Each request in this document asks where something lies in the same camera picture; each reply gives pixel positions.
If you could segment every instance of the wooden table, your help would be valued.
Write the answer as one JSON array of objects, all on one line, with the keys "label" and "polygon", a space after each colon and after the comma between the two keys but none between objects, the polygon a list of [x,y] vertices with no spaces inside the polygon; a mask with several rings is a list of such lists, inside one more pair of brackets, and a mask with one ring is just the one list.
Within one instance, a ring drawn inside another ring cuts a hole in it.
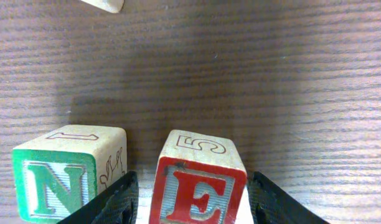
[{"label": "wooden table", "polygon": [[381,223],[381,2],[305,2],[0,0],[0,223],[11,149],[70,123],[127,130],[144,198],[185,129],[331,223]]}]

